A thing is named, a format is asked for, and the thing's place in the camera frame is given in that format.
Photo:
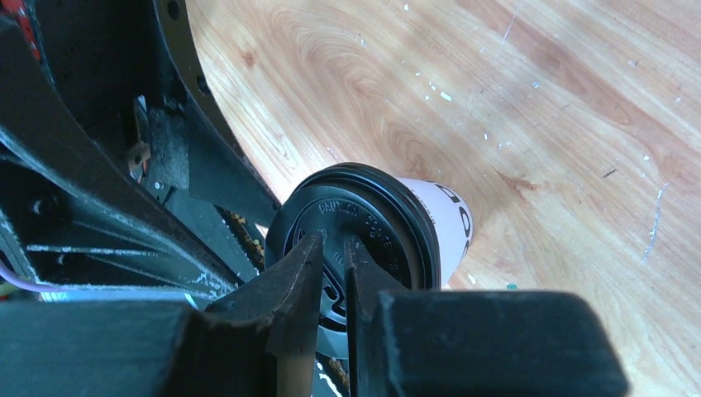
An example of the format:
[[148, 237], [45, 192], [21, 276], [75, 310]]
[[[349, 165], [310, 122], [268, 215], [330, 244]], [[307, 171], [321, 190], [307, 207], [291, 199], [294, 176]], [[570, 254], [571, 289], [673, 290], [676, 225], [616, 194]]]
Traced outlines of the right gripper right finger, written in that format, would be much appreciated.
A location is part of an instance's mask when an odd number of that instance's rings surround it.
[[344, 247], [354, 396], [624, 396], [590, 306], [555, 291], [410, 290]]

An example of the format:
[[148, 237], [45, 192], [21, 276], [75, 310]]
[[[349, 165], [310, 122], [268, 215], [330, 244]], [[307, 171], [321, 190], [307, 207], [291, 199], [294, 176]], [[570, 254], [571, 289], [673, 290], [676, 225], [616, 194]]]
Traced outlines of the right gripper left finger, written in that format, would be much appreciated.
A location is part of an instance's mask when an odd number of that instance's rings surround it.
[[179, 301], [6, 303], [4, 396], [309, 396], [322, 236], [198, 311]]

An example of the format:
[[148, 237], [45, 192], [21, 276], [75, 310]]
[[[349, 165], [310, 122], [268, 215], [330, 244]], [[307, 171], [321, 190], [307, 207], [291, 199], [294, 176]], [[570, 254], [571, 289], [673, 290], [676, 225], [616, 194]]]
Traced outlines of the black coffee cup lid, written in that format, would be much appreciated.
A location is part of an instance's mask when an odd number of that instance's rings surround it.
[[407, 289], [438, 289], [435, 228], [416, 194], [370, 165], [340, 163], [303, 180], [275, 214], [265, 238], [265, 268], [310, 232], [322, 236], [322, 295], [317, 352], [349, 356], [345, 242], [359, 238], [371, 258]]

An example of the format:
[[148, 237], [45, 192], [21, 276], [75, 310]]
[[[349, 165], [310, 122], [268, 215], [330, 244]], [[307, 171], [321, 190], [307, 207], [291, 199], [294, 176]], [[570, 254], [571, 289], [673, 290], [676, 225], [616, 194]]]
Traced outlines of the white paper coffee cup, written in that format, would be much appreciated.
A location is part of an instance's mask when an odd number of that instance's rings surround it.
[[434, 181], [399, 178], [420, 201], [436, 232], [440, 277], [447, 285], [464, 259], [473, 237], [473, 218], [464, 199], [451, 188]]

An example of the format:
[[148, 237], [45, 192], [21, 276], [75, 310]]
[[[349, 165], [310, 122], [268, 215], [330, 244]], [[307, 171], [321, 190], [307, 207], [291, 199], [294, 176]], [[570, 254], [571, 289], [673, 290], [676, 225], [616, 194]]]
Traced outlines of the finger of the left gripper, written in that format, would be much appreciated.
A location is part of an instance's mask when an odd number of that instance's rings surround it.
[[184, 1], [133, 1], [135, 83], [154, 116], [162, 116], [153, 135], [171, 142], [156, 150], [165, 154], [179, 176], [178, 187], [196, 199], [270, 225], [280, 207], [252, 165], [219, 108], [195, 48]]
[[85, 133], [1, 20], [1, 248], [44, 287], [178, 290], [240, 277]]

